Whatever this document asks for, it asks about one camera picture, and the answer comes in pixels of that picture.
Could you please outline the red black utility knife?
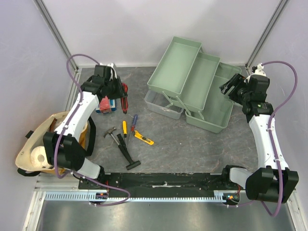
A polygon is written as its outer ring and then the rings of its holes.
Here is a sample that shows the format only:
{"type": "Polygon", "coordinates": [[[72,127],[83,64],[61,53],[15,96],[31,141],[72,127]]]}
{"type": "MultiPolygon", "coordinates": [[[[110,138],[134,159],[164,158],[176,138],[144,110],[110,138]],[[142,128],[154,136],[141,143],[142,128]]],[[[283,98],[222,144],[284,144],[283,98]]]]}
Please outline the red black utility knife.
{"type": "Polygon", "coordinates": [[[124,114],[128,112],[128,86],[125,83],[122,83],[122,88],[124,91],[124,97],[121,98],[121,107],[124,114]]]}

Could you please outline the translucent green tool box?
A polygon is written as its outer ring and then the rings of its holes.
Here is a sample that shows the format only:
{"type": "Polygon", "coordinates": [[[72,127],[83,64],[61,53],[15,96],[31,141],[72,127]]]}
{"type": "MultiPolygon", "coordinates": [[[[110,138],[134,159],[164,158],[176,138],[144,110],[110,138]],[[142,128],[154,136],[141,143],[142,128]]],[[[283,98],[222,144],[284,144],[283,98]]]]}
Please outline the translucent green tool box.
{"type": "Polygon", "coordinates": [[[203,52],[198,41],[173,37],[147,82],[148,109],[204,130],[220,133],[229,123],[234,103],[219,87],[241,68],[203,52]]]}

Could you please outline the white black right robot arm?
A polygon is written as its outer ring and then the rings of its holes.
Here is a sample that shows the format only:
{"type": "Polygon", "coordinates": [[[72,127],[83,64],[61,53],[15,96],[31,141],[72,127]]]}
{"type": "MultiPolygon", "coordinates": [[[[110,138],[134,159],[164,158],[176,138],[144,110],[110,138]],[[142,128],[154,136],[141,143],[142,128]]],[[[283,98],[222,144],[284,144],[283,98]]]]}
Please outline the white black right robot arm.
{"type": "Polygon", "coordinates": [[[243,107],[258,154],[258,169],[254,173],[244,167],[227,165],[228,173],[220,177],[220,183],[228,190],[240,185],[250,200],[284,204],[295,189],[299,176],[289,169],[280,150],[275,120],[271,117],[274,109],[266,102],[269,83],[270,79],[263,75],[253,74],[246,80],[241,74],[235,74],[220,86],[221,93],[243,107]]]}

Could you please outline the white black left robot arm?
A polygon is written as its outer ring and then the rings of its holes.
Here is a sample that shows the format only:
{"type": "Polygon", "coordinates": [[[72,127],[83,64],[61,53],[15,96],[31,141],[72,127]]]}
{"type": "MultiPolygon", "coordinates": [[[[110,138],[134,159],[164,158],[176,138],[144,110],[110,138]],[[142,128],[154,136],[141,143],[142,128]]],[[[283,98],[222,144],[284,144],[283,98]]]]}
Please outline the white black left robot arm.
{"type": "Polygon", "coordinates": [[[104,97],[126,98],[127,93],[113,63],[96,65],[94,75],[77,87],[79,93],[73,107],[53,132],[44,134],[43,145],[47,161],[55,169],[71,170],[89,178],[95,189],[101,189],[106,183],[104,168],[87,159],[93,148],[83,148],[79,138],[85,124],[93,123],[90,116],[104,97]]]}

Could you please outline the blue white small box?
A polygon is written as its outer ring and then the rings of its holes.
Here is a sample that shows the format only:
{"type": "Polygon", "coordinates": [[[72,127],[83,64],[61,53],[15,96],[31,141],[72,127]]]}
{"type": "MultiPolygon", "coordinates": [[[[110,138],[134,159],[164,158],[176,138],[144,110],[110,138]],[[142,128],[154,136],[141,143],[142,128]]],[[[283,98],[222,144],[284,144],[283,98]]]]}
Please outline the blue white small box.
{"type": "MultiPolygon", "coordinates": [[[[115,111],[116,110],[116,101],[115,100],[110,100],[110,105],[111,105],[111,112],[115,111]]],[[[99,112],[98,107],[99,107],[99,105],[96,107],[95,112],[98,113],[98,114],[101,114],[99,112]]]]}

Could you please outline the red box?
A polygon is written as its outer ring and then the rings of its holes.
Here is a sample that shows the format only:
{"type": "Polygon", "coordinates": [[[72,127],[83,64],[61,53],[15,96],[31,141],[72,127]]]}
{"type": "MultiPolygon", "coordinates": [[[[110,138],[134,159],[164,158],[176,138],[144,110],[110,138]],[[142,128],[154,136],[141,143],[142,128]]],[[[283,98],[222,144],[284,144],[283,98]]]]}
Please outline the red box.
{"type": "Polygon", "coordinates": [[[99,109],[99,112],[103,114],[111,112],[110,100],[108,99],[107,96],[102,98],[102,100],[99,103],[98,109],[99,109]]]}

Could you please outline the yellow utility knife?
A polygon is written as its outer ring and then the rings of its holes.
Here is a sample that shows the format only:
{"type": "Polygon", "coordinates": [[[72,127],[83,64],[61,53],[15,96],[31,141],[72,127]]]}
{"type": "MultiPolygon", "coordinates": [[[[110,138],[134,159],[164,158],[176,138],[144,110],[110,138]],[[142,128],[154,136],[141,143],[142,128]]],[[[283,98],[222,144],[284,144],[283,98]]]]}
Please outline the yellow utility knife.
{"type": "Polygon", "coordinates": [[[151,139],[141,135],[137,130],[134,130],[134,137],[145,142],[148,145],[154,145],[154,142],[151,139]]]}

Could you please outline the white paper roll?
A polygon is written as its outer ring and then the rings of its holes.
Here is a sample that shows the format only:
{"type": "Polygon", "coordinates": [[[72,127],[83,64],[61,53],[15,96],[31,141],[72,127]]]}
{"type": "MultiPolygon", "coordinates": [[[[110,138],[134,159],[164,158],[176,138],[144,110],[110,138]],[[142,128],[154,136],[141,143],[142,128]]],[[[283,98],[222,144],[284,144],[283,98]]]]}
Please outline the white paper roll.
{"type": "Polygon", "coordinates": [[[37,167],[37,168],[51,168],[52,167],[52,165],[48,163],[44,146],[38,146],[32,150],[30,154],[30,161],[33,167],[37,167]]]}

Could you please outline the beige canvas tote bag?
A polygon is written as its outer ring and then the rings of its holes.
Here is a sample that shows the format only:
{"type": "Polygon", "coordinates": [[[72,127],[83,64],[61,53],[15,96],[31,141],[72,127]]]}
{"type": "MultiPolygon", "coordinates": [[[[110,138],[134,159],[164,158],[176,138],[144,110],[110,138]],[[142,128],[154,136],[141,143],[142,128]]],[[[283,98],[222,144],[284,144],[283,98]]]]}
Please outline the beige canvas tote bag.
{"type": "MultiPolygon", "coordinates": [[[[17,172],[26,177],[34,177],[41,172],[55,174],[54,167],[51,168],[37,168],[33,167],[30,161],[30,154],[32,150],[38,146],[43,146],[43,135],[47,131],[53,132],[57,126],[59,126],[66,118],[68,112],[59,112],[48,117],[41,125],[39,125],[35,131],[29,131],[26,135],[27,141],[19,154],[16,157],[15,164],[17,166],[17,172]]],[[[90,156],[94,149],[96,138],[96,126],[89,118],[81,135],[79,137],[79,144],[83,148],[87,148],[87,156],[90,156]]]]}

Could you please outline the yellow handled screwdriver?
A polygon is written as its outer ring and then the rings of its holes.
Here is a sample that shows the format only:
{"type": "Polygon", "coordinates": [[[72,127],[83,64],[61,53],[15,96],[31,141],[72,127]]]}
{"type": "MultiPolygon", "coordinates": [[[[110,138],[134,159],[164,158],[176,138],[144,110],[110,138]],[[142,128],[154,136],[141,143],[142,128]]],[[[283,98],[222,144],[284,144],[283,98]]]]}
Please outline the yellow handled screwdriver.
{"type": "Polygon", "coordinates": [[[127,123],[125,120],[122,121],[122,129],[123,129],[124,141],[125,141],[125,144],[127,144],[128,131],[127,131],[127,123]]]}

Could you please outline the blue handled screwdriver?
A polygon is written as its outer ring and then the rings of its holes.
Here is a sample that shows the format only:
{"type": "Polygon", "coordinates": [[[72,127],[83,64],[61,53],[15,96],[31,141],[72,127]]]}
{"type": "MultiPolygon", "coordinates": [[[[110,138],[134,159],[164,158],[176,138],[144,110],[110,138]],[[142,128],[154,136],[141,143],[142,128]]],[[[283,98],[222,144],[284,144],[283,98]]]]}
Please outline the blue handled screwdriver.
{"type": "Polygon", "coordinates": [[[132,120],[132,124],[131,124],[131,129],[130,129],[130,133],[129,133],[129,137],[128,137],[129,140],[130,140],[131,135],[132,135],[133,132],[134,132],[134,129],[135,129],[137,120],[138,120],[138,115],[135,114],[134,117],[133,117],[133,120],[132,120]]]}

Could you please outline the aluminium frame post right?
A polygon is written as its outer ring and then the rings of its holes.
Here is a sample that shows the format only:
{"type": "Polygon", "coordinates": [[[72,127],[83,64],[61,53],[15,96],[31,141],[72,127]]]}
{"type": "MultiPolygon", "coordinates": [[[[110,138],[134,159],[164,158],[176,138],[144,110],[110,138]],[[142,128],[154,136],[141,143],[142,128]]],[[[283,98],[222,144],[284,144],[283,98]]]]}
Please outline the aluminium frame post right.
{"type": "Polygon", "coordinates": [[[289,0],[280,0],[276,9],[274,10],[271,18],[269,19],[267,25],[265,26],[257,44],[255,45],[252,53],[250,54],[247,62],[245,63],[246,71],[249,71],[249,68],[252,67],[254,60],[257,58],[258,54],[262,50],[265,42],[267,41],[268,37],[270,36],[273,28],[277,24],[280,16],[282,15],[284,9],[287,7],[289,0]]]}

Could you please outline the aluminium frame post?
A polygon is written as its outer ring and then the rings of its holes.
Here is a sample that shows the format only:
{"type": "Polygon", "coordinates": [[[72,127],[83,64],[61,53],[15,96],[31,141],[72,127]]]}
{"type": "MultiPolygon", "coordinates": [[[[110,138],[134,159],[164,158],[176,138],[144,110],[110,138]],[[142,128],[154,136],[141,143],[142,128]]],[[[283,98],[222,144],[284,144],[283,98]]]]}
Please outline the aluminium frame post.
{"type": "Polygon", "coordinates": [[[249,68],[252,67],[254,60],[257,58],[258,54],[262,50],[265,42],[267,41],[268,37],[270,36],[273,28],[277,24],[280,16],[282,15],[284,9],[287,7],[289,0],[280,0],[276,9],[274,10],[271,18],[269,19],[267,25],[265,26],[257,44],[255,45],[252,53],[250,54],[247,62],[245,63],[246,71],[249,71],[249,68]]]}
{"type": "Polygon", "coordinates": [[[47,26],[49,27],[52,35],[54,36],[56,42],[58,43],[60,49],[62,50],[62,52],[64,53],[65,57],[68,59],[72,53],[70,52],[67,44],[65,43],[60,30],[58,29],[55,21],[53,20],[51,13],[49,12],[46,4],[44,3],[43,0],[33,0],[33,2],[35,3],[36,7],[38,8],[41,16],[43,17],[43,19],[45,20],[47,26]]]}

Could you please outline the aluminium frame post left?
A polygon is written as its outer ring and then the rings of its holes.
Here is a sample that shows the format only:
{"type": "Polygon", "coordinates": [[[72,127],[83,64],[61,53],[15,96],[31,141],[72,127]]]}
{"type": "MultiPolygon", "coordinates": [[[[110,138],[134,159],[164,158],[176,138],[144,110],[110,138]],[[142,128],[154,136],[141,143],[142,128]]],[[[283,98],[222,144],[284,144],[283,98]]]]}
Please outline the aluminium frame post left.
{"type": "Polygon", "coordinates": [[[38,8],[41,16],[43,17],[43,19],[45,20],[47,26],[49,27],[52,35],[54,36],[56,42],[58,43],[60,49],[62,50],[62,52],[64,53],[65,57],[68,59],[72,53],[70,52],[67,44],[65,43],[60,30],[58,29],[55,21],[53,20],[51,13],[49,12],[46,4],[44,3],[43,0],[33,0],[33,2],[35,3],[36,7],[38,8]]]}

